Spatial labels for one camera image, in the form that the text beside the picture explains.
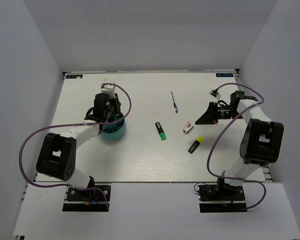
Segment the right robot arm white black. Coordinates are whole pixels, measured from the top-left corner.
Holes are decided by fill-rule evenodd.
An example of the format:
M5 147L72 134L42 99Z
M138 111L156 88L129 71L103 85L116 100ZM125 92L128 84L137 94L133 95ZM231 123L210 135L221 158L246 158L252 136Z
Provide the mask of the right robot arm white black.
M284 133L283 124L267 117L256 97L239 90L230 95L230 104L218 106L217 102L210 102L195 124L215 125L219 120L228 119L244 119L246 130L240 143L239 158L217 179L215 192L223 200L237 192L254 171L278 160Z

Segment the green cap black highlighter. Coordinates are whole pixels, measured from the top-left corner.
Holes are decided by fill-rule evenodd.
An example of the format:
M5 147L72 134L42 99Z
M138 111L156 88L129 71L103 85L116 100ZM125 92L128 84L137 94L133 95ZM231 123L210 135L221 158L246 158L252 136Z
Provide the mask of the green cap black highlighter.
M166 134L165 134L165 132L164 132L164 130L163 130L161 124L160 124L159 122L156 122L156 123L155 123L155 127L156 127L156 129L157 129L157 131L158 131L158 134L159 134L159 136L160 136L160 139L161 139L162 141L163 141L163 140L166 140L167 137L166 137Z

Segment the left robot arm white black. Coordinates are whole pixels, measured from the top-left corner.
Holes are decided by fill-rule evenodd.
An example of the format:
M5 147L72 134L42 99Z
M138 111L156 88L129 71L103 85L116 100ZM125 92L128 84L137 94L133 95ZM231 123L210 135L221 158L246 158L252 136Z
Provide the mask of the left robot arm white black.
M93 178L76 168L77 148L100 135L109 126L109 118L120 113L121 103L117 93L95 95L93 107L84 119L102 124L84 124L60 134L48 133L43 140L36 171L78 188L78 193L86 200L93 198L96 193Z

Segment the blue pen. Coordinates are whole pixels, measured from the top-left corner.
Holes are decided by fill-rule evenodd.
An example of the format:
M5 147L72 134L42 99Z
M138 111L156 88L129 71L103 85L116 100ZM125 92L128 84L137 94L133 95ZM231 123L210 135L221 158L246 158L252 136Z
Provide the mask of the blue pen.
M173 102L173 107L174 107L175 113L177 114L178 113L178 107L177 107L177 104L175 102L174 94L173 94L173 92L170 92L170 94L171 94L171 98L172 98L172 102Z

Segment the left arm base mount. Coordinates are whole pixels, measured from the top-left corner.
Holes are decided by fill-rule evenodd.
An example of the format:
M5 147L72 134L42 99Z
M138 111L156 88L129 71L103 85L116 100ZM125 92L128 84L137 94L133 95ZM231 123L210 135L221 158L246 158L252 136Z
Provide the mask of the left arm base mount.
M107 212L103 194L98 190L78 191L69 187L65 194L63 212Z

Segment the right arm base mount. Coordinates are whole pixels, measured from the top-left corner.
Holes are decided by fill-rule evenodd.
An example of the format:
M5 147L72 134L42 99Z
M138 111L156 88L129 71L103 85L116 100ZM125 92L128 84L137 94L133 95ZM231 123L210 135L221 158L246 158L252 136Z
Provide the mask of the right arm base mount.
M238 190L219 190L217 184L196 183L194 193L199 196L200 213L244 213L247 212L243 187Z

